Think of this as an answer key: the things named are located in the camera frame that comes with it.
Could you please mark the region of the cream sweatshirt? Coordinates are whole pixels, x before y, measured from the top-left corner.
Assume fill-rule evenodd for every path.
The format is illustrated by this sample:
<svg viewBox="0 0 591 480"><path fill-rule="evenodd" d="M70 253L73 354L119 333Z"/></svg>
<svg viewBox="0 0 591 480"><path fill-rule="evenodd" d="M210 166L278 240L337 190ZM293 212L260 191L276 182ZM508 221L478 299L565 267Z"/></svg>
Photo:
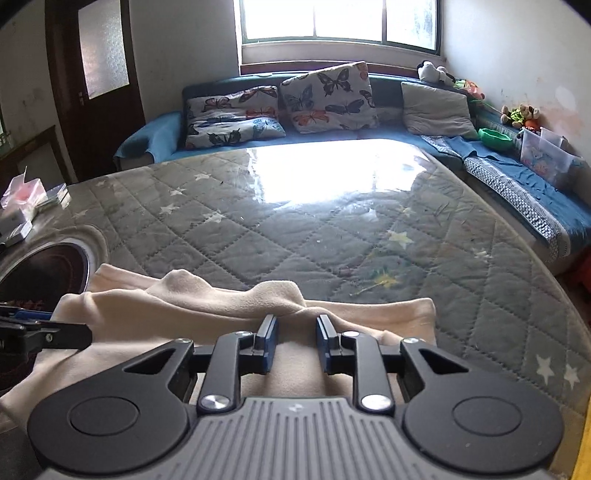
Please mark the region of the cream sweatshirt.
<svg viewBox="0 0 591 480"><path fill-rule="evenodd" d="M419 298L387 304L305 299L291 281L264 281L246 291L215 288L186 270L155 279L103 264L81 294L64 295L53 320L89 326L88 348L41 353L32 372L1 398L1 410L17 426L42 399L175 338L212 345L226 333L256 331L276 315L279 344L266 376L245 379L246 395L272 397L348 396L352 382L322 372L315 349L315 319L325 314L335 330L355 330L382 345L405 337L435 341L436 307Z"/></svg>

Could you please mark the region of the round black induction cooktop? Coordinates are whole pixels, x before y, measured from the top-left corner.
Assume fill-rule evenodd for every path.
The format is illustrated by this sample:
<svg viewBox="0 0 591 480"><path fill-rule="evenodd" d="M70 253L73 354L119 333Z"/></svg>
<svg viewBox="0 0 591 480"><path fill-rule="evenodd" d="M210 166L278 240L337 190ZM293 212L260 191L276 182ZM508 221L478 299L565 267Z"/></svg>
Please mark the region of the round black induction cooktop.
<svg viewBox="0 0 591 480"><path fill-rule="evenodd" d="M1 276L1 304L53 314L64 295L84 291L90 266L88 255L76 244L43 247Z"/></svg>

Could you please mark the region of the white flat box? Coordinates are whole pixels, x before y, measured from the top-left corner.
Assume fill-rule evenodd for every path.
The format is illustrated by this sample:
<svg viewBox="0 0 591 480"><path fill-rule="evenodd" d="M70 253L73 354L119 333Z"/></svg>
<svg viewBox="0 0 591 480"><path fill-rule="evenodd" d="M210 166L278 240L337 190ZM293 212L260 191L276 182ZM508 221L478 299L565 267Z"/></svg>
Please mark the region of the white flat box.
<svg viewBox="0 0 591 480"><path fill-rule="evenodd" d="M31 232L32 228L33 225L30 221L26 221L25 223L19 225L11 233L1 237L0 248L5 250L17 243L20 243L21 241L24 241Z"/></svg>

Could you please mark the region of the tissue box pink white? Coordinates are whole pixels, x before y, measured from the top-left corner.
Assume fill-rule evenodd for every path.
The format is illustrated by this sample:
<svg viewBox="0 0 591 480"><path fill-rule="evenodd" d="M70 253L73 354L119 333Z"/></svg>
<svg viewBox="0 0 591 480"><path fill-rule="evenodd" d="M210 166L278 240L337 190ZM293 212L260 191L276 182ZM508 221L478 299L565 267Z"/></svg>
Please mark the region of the tissue box pink white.
<svg viewBox="0 0 591 480"><path fill-rule="evenodd" d="M1 237L10 236L18 227L32 222L37 205L47 199L39 178L26 180L27 170L12 178L1 197Z"/></svg>

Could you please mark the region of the small green packet stack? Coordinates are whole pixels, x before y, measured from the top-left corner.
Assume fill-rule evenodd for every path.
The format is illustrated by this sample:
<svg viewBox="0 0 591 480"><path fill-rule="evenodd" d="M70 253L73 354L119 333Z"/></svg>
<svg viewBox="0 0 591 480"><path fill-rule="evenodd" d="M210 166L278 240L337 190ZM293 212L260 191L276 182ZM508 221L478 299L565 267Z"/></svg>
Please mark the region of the small green packet stack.
<svg viewBox="0 0 591 480"><path fill-rule="evenodd" d="M37 205L37 209L41 211L60 205L68 197L69 191L67 185L65 183L59 184L46 192L46 198Z"/></svg>

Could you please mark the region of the dark wooden cabinet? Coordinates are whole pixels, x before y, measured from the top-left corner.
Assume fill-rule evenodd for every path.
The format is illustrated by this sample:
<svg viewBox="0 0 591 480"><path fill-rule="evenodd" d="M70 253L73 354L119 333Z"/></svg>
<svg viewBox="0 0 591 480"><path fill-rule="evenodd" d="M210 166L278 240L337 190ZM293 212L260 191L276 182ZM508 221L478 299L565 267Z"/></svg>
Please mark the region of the dark wooden cabinet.
<svg viewBox="0 0 591 480"><path fill-rule="evenodd" d="M1 147L1 192L21 173L26 173L27 180L40 178L46 189L73 183L55 125L12 148Z"/></svg>

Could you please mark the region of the butterfly pillow left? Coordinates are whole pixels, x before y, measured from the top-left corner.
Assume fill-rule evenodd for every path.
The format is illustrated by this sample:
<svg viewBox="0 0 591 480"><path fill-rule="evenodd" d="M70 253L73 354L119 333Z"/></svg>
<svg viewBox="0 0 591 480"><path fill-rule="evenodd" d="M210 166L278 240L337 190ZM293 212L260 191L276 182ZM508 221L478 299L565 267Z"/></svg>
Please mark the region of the butterfly pillow left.
<svg viewBox="0 0 591 480"><path fill-rule="evenodd" d="M189 150L235 146L286 135L279 119L279 91L274 86L195 97L188 99L185 106L185 148Z"/></svg>

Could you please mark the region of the butterfly pillow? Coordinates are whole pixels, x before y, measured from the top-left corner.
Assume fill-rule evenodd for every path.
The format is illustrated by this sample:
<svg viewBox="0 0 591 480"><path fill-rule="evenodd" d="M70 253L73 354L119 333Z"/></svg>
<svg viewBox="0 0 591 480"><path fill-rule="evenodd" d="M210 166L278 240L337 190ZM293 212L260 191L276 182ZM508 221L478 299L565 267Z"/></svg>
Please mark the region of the butterfly pillow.
<svg viewBox="0 0 591 480"><path fill-rule="evenodd" d="M300 134L379 126L365 61L291 77L280 84L280 95Z"/></svg>
<svg viewBox="0 0 591 480"><path fill-rule="evenodd" d="M195 97L188 99L185 106L185 148L189 150L235 146L286 135L279 119L279 91L274 86Z"/></svg>

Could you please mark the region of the blue sofa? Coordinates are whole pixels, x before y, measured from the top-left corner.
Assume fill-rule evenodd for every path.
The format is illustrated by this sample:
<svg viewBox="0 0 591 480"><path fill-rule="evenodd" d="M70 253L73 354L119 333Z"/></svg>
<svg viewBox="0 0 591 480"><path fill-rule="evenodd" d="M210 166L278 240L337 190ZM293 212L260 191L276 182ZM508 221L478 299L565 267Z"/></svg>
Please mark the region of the blue sofa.
<svg viewBox="0 0 591 480"><path fill-rule="evenodd" d="M590 206L575 190L560 190L536 172L528 169L518 159L513 146L507 153L489 149L479 141L459 140L439 137L421 137L409 133L400 120L403 105L401 81L405 77L370 77L373 92L382 102L380 108L387 114L386 123L377 129L348 131L332 130L318 134L301 135L294 129L290 120L280 120L286 137L259 138L242 144L229 144L206 147L205 149L186 149L185 119L188 100L197 97L228 96L255 87L279 87L288 75L273 74L267 77L242 76L216 82L194 84L182 91L184 110L169 112L148 122L127 138L114 155L119 170L129 170L138 166L176 160L191 155L214 153L216 151L266 145L283 145L310 142L352 141L369 139L388 139L416 146L437 158L459 176L467 173L468 180L478 180L490 196L495 208L515 220L516 229L523 225L527 238L534 243L532 248L539 250L543 261L556 271L570 265L582 253L590 253Z"/></svg>

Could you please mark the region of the grey cushion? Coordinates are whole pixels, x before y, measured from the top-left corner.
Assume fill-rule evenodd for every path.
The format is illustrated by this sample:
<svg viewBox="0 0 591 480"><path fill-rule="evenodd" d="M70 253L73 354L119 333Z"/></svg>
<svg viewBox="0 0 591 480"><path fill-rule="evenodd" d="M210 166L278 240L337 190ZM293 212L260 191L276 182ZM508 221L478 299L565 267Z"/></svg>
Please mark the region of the grey cushion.
<svg viewBox="0 0 591 480"><path fill-rule="evenodd" d="M467 97L418 83L401 83L403 122L415 135L476 139Z"/></svg>

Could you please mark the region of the green bowl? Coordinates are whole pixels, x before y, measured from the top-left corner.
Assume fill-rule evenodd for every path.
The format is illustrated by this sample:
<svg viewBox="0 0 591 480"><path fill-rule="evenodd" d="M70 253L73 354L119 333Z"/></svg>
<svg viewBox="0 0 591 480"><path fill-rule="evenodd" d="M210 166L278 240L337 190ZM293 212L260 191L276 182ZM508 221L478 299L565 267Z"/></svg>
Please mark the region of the green bowl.
<svg viewBox="0 0 591 480"><path fill-rule="evenodd" d="M490 150L497 152L507 152L514 146L510 136L490 128L480 128L478 130L480 141Z"/></svg>

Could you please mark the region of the butterfly pillow right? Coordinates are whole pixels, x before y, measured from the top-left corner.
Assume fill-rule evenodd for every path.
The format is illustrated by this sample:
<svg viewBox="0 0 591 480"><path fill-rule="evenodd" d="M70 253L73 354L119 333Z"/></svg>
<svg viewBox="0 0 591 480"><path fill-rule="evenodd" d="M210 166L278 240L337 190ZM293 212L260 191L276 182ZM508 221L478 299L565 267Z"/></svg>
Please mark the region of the butterfly pillow right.
<svg viewBox="0 0 591 480"><path fill-rule="evenodd" d="M300 134L379 126L365 61L291 77L280 84L280 95Z"/></svg>

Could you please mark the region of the dark wooden door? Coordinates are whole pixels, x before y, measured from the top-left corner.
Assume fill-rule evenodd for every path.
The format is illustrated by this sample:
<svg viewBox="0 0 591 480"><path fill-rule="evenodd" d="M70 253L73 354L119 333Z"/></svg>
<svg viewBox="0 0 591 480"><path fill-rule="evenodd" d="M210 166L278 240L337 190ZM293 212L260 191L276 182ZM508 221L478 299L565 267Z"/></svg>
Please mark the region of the dark wooden door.
<svg viewBox="0 0 591 480"><path fill-rule="evenodd" d="M114 155L145 123L127 1L47 1L48 67L79 181L119 169Z"/></svg>

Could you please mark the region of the clear plastic storage box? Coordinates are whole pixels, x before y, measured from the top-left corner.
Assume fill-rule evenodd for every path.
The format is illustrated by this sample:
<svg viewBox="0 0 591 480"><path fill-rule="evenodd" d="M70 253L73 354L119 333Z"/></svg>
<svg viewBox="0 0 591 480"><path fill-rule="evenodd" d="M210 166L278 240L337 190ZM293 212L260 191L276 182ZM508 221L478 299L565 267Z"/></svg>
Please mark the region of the clear plastic storage box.
<svg viewBox="0 0 591 480"><path fill-rule="evenodd" d="M520 161L558 190L571 190L584 161L569 152L566 138L544 127L540 133L523 129L522 134Z"/></svg>

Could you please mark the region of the colourful plush toys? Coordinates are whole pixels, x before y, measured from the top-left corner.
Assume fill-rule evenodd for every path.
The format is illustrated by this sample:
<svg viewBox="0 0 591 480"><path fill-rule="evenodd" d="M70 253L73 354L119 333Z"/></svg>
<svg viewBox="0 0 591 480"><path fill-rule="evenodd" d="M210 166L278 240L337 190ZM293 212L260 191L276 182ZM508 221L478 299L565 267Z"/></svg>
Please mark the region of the colourful plush toys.
<svg viewBox="0 0 591 480"><path fill-rule="evenodd" d="M541 127L540 116L540 110L531 105L520 104L514 109L509 109L504 105L500 120L504 125L510 125L515 129L525 128L532 132L538 132Z"/></svg>

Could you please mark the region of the panda plush toy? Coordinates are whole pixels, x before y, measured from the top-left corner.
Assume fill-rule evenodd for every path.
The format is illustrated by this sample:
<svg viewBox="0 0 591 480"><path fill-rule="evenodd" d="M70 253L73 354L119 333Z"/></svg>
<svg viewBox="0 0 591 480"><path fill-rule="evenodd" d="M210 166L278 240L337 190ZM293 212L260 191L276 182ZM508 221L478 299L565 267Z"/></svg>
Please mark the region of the panda plush toy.
<svg viewBox="0 0 591 480"><path fill-rule="evenodd" d="M426 83L442 84L448 87L453 87L456 83L456 78L444 66L436 67L428 60L424 60L418 65L417 73L419 79Z"/></svg>

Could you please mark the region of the window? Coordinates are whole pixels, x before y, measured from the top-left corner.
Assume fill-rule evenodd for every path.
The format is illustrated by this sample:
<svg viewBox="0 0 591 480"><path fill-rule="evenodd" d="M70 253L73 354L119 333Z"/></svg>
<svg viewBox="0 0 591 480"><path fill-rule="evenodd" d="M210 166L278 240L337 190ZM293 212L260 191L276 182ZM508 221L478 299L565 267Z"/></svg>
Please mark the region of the window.
<svg viewBox="0 0 591 480"><path fill-rule="evenodd" d="M246 43L349 41L437 53L439 1L239 1Z"/></svg>

